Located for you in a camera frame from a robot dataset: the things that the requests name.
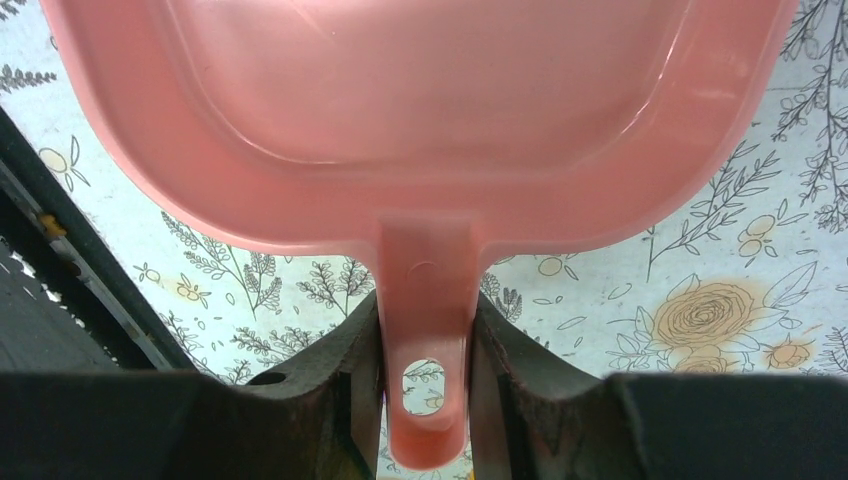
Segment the pink plastic dustpan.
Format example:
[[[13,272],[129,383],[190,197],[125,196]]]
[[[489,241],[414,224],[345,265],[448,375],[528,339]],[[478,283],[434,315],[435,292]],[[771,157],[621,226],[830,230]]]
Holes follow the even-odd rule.
[[[229,245],[372,273],[390,452],[464,450],[484,271],[606,247],[752,120],[794,1],[46,1],[97,138]]]

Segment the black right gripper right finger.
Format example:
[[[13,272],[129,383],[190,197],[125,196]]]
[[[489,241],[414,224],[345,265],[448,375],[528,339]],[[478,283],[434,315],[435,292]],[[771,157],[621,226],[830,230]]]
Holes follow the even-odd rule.
[[[843,479],[847,382],[834,376],[596,378],[486,298],[469,387],[479,479]]]

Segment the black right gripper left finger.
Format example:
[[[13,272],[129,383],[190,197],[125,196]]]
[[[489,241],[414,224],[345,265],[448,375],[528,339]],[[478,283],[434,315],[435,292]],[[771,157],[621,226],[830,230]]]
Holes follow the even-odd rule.
[[[372,479],[384,376],[374,294],[244,385],[186,372],[5,373],[5,479]]]

